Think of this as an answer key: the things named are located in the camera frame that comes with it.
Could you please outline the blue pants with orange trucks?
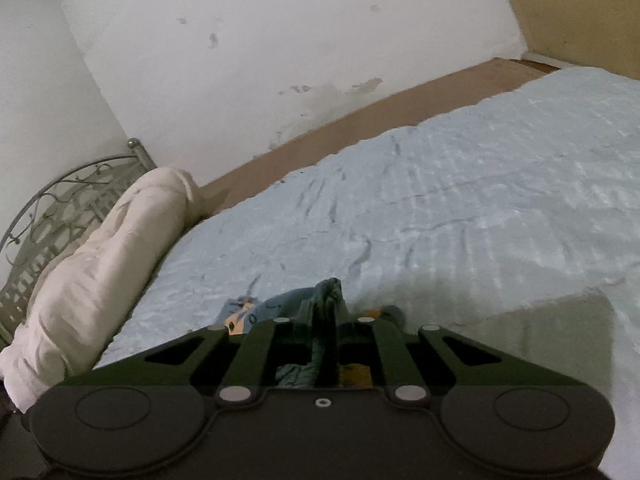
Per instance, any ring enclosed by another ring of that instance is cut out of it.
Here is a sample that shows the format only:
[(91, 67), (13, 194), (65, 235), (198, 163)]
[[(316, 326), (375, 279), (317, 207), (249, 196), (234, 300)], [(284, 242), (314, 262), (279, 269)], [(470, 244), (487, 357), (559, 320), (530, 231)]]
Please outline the blue pants with orange trucks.
[(303, 334), (311, 338), (310, 357), (287, 356), (274, 375), (278, 387), (294, 389), (320, 386), (322, 374), (328, 369), (322, 360), (330, 355), (329, 334), (341, 322), (373, 318), (390, 322), (398, 330), (406, 325), (405, 315), (393, 304), (350, 314), (343, 298), (342, 283), (337, 278), (328, 278), (312, 287), (293, 289), (265, 301), (249, 296), (229, 299), (216, 322), (226, 326), (231, 335), (243, 335), (260, 323), (279, 318), (299, 325)]

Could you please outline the light blue quilted mattress pad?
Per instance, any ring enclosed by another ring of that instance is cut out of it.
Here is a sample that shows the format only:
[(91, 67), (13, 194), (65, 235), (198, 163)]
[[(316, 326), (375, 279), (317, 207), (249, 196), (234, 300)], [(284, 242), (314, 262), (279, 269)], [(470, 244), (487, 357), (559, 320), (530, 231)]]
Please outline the light blue quilted mattress pad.
[(603, 469), (638, 477), (638, 81), (559, 70), (291, 172), (187, 232), (101, 361), (326, 278), (352, 312), (393, 304), (595, 386)]

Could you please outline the cream rolled comforter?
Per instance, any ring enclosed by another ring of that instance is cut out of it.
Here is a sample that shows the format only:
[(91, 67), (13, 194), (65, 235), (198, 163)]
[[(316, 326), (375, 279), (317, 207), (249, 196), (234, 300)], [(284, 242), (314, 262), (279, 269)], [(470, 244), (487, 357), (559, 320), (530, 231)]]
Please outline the cream rolled comforter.
[(157, 263), (201, 219), (203, 205), (188, 172), (149, 171), (84, 244), (47, 268), (25, 321), (1, 352), (1, 379), (17, 411), (26, 412), (53, 386), (92, 370)]

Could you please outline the grey metal scrollwork headboard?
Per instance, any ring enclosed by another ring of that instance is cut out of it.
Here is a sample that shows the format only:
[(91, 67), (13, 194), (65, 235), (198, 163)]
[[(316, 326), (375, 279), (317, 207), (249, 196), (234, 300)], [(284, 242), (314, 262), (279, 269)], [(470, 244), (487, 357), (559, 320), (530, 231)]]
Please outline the grey metal scrollwork headboard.
[(63, 172), (30, 198), (1, 237), (1, 345), (8, 346), (42, 271), (155, 162), (137, 139), (124, 154), (108, 155)]

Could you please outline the brown wooden bed platform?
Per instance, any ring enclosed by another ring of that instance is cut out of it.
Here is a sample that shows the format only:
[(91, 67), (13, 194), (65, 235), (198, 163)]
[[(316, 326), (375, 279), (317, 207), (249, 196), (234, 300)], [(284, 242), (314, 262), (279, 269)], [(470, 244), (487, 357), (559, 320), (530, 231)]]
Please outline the brown wooden bed platform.
[(555, 71), (534, 61), (495, 58), (382, 99), (278, 146), (202, 187), (207, 217), (247, 200), (294, 170), (316, 164), (360, 141), (474, 105)]

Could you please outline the plywood wardrobe panel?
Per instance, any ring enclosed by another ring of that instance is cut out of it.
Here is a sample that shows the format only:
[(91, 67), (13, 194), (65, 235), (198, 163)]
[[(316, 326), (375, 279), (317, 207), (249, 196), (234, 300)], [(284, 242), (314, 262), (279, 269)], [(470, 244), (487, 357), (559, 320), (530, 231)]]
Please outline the plywood wardrobe panel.
[(529, 52), (639, 77), (639, 0), (509, 0)]

